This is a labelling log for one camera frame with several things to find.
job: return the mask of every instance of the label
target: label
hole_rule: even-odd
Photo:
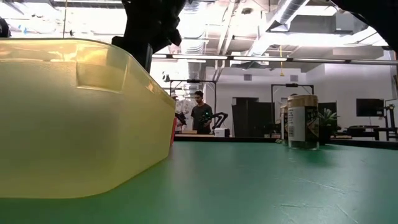
[[[281,119],[281,123],[280,123],[280,133],[282,134],[282,139],[287,140],[288,136],[289,136],[289,123],[287,121],[287,113],[283,113],[282,114],[282,119]]]
[[[303,106],[288,109],[289,140],[317,142],[319,136],[318,108]]]

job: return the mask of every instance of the dark t-shirt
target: dark t-shirt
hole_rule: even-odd
[[[198,131],[198,134],[210,134],[210,125],[203,127],[204,124],[200,122],[205,113],[213,115],[211,106],[207,105],[206,103],[201,106],[195,106],[192,109],[191,113],[191,117],[193,118],[192,129]]]

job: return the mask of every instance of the red object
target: red object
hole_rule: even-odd
[[[177,127],[177,118],[174,118],[173,121],[173,131],[172,131],[172,138],[170,140],[170,147],[173,145],[174,142],[174,133],[175,133],[175,128]]]

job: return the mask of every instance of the potted plant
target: potted plant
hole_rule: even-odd
[[[321,146],[329,142],[336,129],[337,113],[332,113],[329,109],[324,109],[323,113],[319,112],[319,144]]]

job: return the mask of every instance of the table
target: table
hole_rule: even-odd
[[[102,195],[0,199],[2,224],[396,223],[398,151],[175,142],[168,159]]]

